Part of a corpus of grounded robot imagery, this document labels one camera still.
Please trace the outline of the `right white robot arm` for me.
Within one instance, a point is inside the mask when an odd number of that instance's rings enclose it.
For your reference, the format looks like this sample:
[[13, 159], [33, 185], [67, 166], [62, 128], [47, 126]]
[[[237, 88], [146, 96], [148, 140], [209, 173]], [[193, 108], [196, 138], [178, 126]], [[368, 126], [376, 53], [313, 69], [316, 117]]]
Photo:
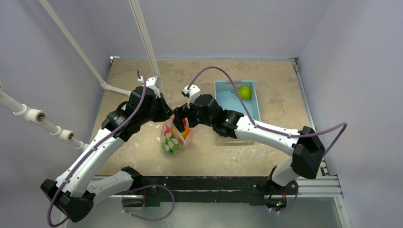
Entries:
[[317, 177], [325, 147], [310, 127], [286, 129], [255, 121], [241, 112], [223, 109], [209, 94], [176, 107], [173, 113], [173, 123], [180, 132], [185, 130], [186, 119], [190, 128], [202, 124], [220, 136], [251, 140], [289, 155], [290, 159], [274, 167], [269, 175], [266, 186], [272, 193], [279, 193], [299, 177], [311, 180]]

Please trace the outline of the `orange yellow round fruit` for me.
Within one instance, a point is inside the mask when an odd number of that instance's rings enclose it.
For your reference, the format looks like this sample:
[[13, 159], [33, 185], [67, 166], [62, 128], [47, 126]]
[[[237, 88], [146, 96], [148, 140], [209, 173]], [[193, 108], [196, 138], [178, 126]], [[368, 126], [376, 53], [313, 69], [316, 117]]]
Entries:
[[190, 134], [190, 132], [191, 132], [191, 129], [190, 129], [190, 128], [185, 128], [185, 131], [183, 131], [183, 132], [181, 133], [183, 139], [186, 139], [186, 138], [188, 137], [188, 135]]

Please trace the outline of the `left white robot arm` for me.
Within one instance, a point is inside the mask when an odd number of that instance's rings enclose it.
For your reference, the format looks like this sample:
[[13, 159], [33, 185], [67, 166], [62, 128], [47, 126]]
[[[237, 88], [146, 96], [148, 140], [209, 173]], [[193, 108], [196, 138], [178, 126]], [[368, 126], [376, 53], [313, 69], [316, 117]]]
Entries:
[[144, 181], [131, 167], [124, 167], [115, 175], [93, 181], [104, 163], [147, 122], [164, 122], [173, 111], [160, 89], [142, 85], [131, 91], [128, 101], [122, 102], [102, 122], [92, 142], [77, 160], [55, 180], [46, 179], [40, 188], [50, 201], [48, 225], [56, 228], [67, 220], [79, 222], [97, 203], [120, 192], [137, 194], [140, 190], [157, 187]]

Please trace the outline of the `smooth red apple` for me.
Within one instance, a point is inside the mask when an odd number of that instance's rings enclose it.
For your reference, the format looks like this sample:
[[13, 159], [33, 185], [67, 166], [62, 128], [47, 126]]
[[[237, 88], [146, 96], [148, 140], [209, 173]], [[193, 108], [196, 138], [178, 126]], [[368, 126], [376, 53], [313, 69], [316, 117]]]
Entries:
[[174, 130], [174, 124], [171, 122], [164, 122], [163, 127], [162, 127], [162, 134], [167, 135], [167, 134], [172, 134]]

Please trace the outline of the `green striped melon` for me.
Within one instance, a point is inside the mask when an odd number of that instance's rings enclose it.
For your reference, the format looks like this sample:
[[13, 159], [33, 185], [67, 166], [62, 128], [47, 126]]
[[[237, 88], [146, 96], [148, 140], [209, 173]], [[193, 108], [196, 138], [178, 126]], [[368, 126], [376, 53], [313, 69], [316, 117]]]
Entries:
[[181, 148], [176, 138], [166, 138], [161, 143], [162, 150], [167, 154], [177, 153]]

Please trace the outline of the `clear dotted zip bag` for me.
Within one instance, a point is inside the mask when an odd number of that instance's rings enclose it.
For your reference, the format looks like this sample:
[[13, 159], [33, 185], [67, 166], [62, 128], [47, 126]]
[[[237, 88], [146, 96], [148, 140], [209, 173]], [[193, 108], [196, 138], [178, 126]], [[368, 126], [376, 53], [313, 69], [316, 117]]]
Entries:
[[[173, 120], [174, 120], [174, 117], [172, 116], [169, 120], [167, 120], [167, 121], [165, 121], [165, 122], [171, 122], [171, 123], [173, 123]], [[185, 120], [183, 121], [183, 123], [185, 124], [185, 128], [190, 128], [187, 119], [185, 119]], [[172, 134], [163, 135], [163, 134], [162, 134], [162, 131], [161, 131], [161, 143], [162, 143], [166, 138], [176, 138], [176, 139], [178, 140], [179, 145], [180, 145], [180, 148], [181, 148], [179, 151], [184, 150], [184, 149], [186, 149], [186, 148], [188, 147], [188, 145], [189, 145], [189, 144], [191, 143], [191, 141], [192, 141], [193, 131], [192, 131], [192, 128], [190, 128], [190, 129], [191, 129], [191, 132], [190, 132], [190, 134], [188, 135], [188, 137], [187, 137], [186, 139], [183, 139], [181, 133], [177, 130], [176, 127], [174, 127], [174, 130], [173, 130]]]

